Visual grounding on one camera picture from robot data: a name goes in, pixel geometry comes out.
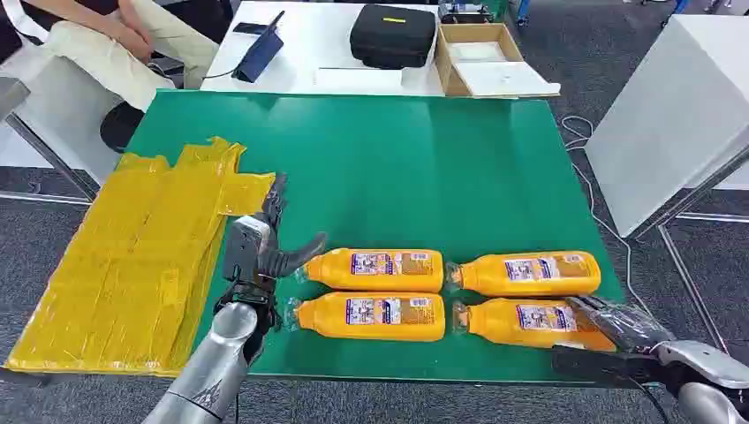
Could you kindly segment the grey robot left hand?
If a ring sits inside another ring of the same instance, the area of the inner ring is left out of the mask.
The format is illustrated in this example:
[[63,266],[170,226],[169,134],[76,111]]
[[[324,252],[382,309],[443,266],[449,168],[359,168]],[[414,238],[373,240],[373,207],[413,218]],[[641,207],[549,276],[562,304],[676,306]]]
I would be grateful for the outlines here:
[[261,210],[236,219],[229,229],[223,258],[223,277],[234,284],[261,285],[293,274],[326,245],[327,234],[319,232],[296,250],[283,250],[278,226],[286,206],[287,175],[276,176],[261,204]]

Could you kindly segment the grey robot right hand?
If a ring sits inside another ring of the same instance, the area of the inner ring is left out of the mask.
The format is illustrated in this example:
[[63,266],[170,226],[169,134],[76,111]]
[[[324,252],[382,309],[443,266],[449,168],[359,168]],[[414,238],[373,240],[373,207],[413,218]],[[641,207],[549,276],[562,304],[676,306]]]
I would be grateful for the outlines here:
[[620,351],[651,353],[658,344],[676,340],[670,330],[637,307],[611,303],[595,296],[570,296],[564,300]]

